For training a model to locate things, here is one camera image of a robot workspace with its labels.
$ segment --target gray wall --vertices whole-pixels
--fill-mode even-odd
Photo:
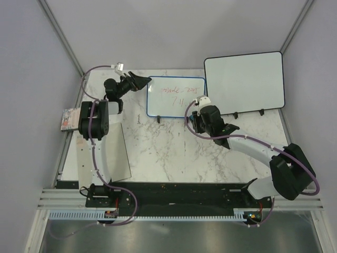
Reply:
[[[0,251],[23,252],[61,147],[75,71],[35,0],[0,1]]]
[[[306,0],[46,0],[83,69],[201,69],[280,50]]]
[[[284,54],[284,114],[322,187],[337,235],[337,1],[316,1]]]

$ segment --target white board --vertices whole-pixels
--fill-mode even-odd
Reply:
[[[183,118],[188,105],[205,93],[202,77],[150,76],[147,85],[148,116]]]
[[[284,107],[280,52],[208,58],[208,97],[221,114]]]

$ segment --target marble pattern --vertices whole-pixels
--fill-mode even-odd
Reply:
[[[135,70],[137,75],[202,76],[203,70]],[[90,74],[87,92],[103,98],[103,82],[119,79],[112,70],[96,70]],[[270,175],[270,170],[255,159],[199,139],[184,126],[183,119],[161,119],[146,115],[146,89],[128,92],[124,101],[123,132],[132,177],[139,182],[248,182]],[[286,144],[278,110],[264,116],[258,112],[223,116],[226,123],[274,143]],[[77,180],[76,152],[72,144],[64,167],[63,180]]]

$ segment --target table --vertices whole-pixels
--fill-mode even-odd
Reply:
[[[141,76],[201,76],[204,70],[132,70]],[[86,91],[103,98],[103,82],[119,80],[113,70],[91,72]],[[183,119],[156,118],[146,115],[146,88],[128,92],[124,101],[123,132],[132,177],[137,182],[248,182],[270,176],[265,165],[237,151],[227,150],[213,141],[198,139],[184,126]],[[287,145],[278,110],[223,116],[225,123],[271,141]],[[76,143],[72,139],[61,180],[77,181]]]

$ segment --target gray floor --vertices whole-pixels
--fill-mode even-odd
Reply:
[[[52,221],[51,231],[64,236],[92,221]],[[274,212],[259,228],[229,222],[150,222],[93,226],[64,240],[48,233],[41,252],[322,252],[309,213]]]

